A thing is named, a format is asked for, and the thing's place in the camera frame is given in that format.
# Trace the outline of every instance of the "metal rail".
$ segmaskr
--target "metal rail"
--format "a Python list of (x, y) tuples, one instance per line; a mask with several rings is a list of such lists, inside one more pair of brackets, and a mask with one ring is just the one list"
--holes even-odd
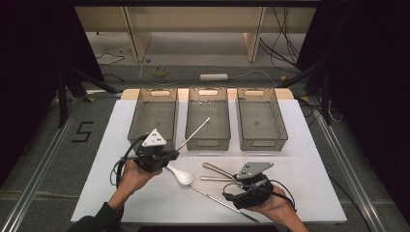
[[(313, 104), (318, 104), (316, 100), (312, 100)], [(317, 112), (315, 112), (316, 117), (318, 117), (318, 122), (320, 128), (322, 129), (323, 133), (325, 134), (326, 139), (329, 142), (329, 145), (332, 148), (332, 151), (337, 159), (338, 165), (341, 168), (341, 171), (346, 179), (347, 184), (349, 185), (352, 193), (359, 205), (360, 209), (362, 210), (366, 221), (368, 222), (371, 231), (374, 232), (381, 232), (386, 231), (385, 227), (383, 226), (382, 221), (377, 213), (377, 210), (374, 208), (370, 198), (367, 195), (365, 188), (363, 187), (362, 183), (360, 182), (358, 176), (356, 175), (355, 170), (353, 169), (352, 165), (346, 154), (344, 153), (340, 143), (337, 140), (337, 136), (332, 129), (332, 126), (328, 126), (322, 116), (318, 116)]]
[(69, 111), (69, 116), (66, 123), (55, 133), (50, 145), (44, 153), (39, 166), (33, 174), (33, 177), (27, 184), (26, 189), (20, 195), (19, 199), (15, 203), (15, 206), (7, 217), (6, 223), (2, 227), (2, 232), (11, 232), (18, 229), (18, 226), (21, 224), (25, 214), (27, 213), (27, 210), (30, 207), (34, 196), (36, 195), (37, 190), (43, 182), (49, 166), (52, 164), (52, 161), (54, 160), (54, 157), (57, 154), (58, 149), (60, 148), (63, 138), (73, 121), (73, 116), (76, 113), (81, 101), (81, 99), (75, 99), (73, 101), (73, 105)]

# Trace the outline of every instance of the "human arm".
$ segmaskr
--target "human arm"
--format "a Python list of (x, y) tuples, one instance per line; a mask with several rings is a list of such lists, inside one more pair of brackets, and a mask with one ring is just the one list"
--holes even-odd
[[(274, 192), (286, 195), (285, 191), (278, 186), (274, 186)], [(262, 205), (249, 207), (248, 210), (258, 212), (270, 220), (286, 226), (292, 232), (308, 231), (290, 203), (283, 198), (271, 195)]]
[(151, 178), (159, 175), (161, 170), (146, 172), (139, 168), (133, 160), (128, 160), (120, 186), (112, 194), (108, 202), (104, 202), (94, 217), (86, 216), (72, 225), (69, 232), (103, 231), (118, 226), (123, 215), (123, 207), (133, 193), (145, 186)]

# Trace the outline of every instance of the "floor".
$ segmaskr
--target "floor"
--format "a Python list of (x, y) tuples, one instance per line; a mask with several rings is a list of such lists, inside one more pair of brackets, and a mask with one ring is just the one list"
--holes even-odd
[[(280, 70), (276, 69), (271, 56), (261, 47), (256, 62), (250, 63), (240, 34), (156, 33), (141, 63), (134, 61), (126, 34), (87, 35), (96, 57), (99, 57), (106, 83), (118, 89), (152, 87), (164, 82), (184, 87), (197, 82), (201, 73), (240, 76), (229, 85), (250, 86), (257, 79), (259, 85), (272, 86), (274, 82), (280, 84), (285, 78), (292, 78), (295, 75), (293, 72), (297, 72), (287, 63), (274, 60), (275, 66), (280, 67)], [(273, 44), (276, 37), (262, 35), (267, 44)], [(300, 49), (304, 35), (291, 35), (290, 39)], [(285, 40), (278, 42), (276, 50), (291, 59)], [(170, 73), (166, 79), (158, 79), (152, 75), (154, 67), (169, 67)], [(305, 84), (306, 81), (301, 81), (291, 86), (294, 96), (304, 94)], [(16, 231), (66, 231), (70, 227), (71, 215), (93, 164), (110, 112), (120, 98), (120, 95), (100, 93), (100, 89), (88, 83), (84, 86), (90, 93), (97, 93), (89, 95), (85, 101), (69, 98), (72, 117), (60, 130), (57, 129), (58, 101), (52, 103), (37, 133), (27, 145), (27, 153), (1, 187), (1, 224), (5, 224), (14, 212), (22, 199), (21, 194), (28, 194), (33, 189), (31, 198), (22, 208)], [(311, 104), (318, 103), (316, 97), (308, 100)], [(328, 127), (314, 108), (302, 102), (301, 108), (328, 174), (336, 180), (333, 182), (334, 188), (348, 217), (345, 223), (338, 225), (309, 224), (309, 231), (367, 231), (366, 222), (372, 231), (410, 231), (340, 114), (333, 114), (333, 123)], [(84, 131), (92, 133), (87, 142), (76, 143), (73, 141), (85, 138), (84, 134), (76, 133), (81, 123)], [(36, 187), (32, 187), (33, 180), (37, 180)], [(365, 215), (366, 220), (345, 191), (349, 196), (356, 197), (355, 201), (361, 209), (373, 211), (370, 216)], [(122, 227), (124, 231), (137, 231), (139, 228), (126, 223)]]

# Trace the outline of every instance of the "metal tongs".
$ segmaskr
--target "metal tongs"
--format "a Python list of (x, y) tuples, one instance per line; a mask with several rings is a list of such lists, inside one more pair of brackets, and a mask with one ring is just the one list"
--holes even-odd
[(223, 177), (210, 177), (210, 176), (201, 176), (200, 179), (202, 181), (228, 181), (228, 182), (235, 182), (238, 185), (241, 185), (242, 183), (238, 181), (237, 179), (237, 174), (232, 175), (229, 172), (222, 170), (214, 165), (212, 165), (209, 162), (203, 162), (202, 166), (211, 170), (214, 170), (216, 172), (218, 172), (219, 174), (222, 174), (223, 176), (225, 176), (226, 178)]

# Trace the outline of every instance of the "white cable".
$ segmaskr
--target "white cable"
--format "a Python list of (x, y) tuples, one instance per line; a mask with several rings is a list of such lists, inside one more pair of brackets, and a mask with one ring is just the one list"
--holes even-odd
[(332, 105), (332, 101), (329, 101), (329, 107), (328, 107), (329, 115), (331, 116), (331, 118), (332, 118), (333, 121), (335, 121), (335, 122), (337, 122), (337, 123), (340, 123), (340, 122), (341, 122), (341, 119), (343, 118), (343, 115), (340, 114), (340, 118), (339, 118), (338, 120), (335, 119), (335, 118), (333, 117), (332, 113), (331, 113), (331, 105)]
[[(144, 80), (144, 79), (142, 79), (142, 63), (140, 62), (140, 61), (138, 61), (138, 63), (139, 63), (139, 66), (141, 67), (141, 70), (139, 71), (139, 79), (141, 80), (141, 81), (143, 81), (143, 82), (146, 82), (146, 83), (149, 83), (149, 84), (154, 84), (154, 85), (161, 85), (161, 86), (168, 86), (168, 85), (173, 85), (173, 84), (180, 84), (180, 83), (190, 83), (190, 84), (193, 84), (193, 83), (198, 83), (198, 82), (210, 82), (210, 83), (214, 83), (214, 84), (216, 84), (216, 85), (219, 85), (219, 86), (223, 86), (223, 87), (231, 87), (231, 88), (238, 88), (237, 86), (228, 86), (228, 85), (221, 85), (221, 84), (219, 84), (219, 83), (216, 83), (216, 82), (214, 82), (214, 81), (177, 81), (177, 82), (171, 82), (171, 83), (157, 83), (157, 82), (152, 82), (152, 81), (148, 81), (148, 80)], [(252, 72), (248, 72), (248, 73), (245, 73), (245, 74), (242, 74), (242, 75), (237, 75), (237, 76), (234, 76), (234, 77), (228, 77), (228, 80), (229, 79), (234, 79), (234, 78), (239, 78), (239, 77), (243, 77), (243, 76), (246, 76), (246, 75), (249, 75), (249, 74), (252, 74), (252, 73), (263, 73), (263, 74), (265, 74), (267, 77), (268, 77), (268, 79), (270, 80), (270, 81), (272, 81), (272, 83), (274, 83), (274, 87), (277, 87), (277, 84), (274, 82), (274, 80), (271, 78), (271, 77), (269, 77), (265, 72), (263, 72), (263, 71), (252, 71)]]

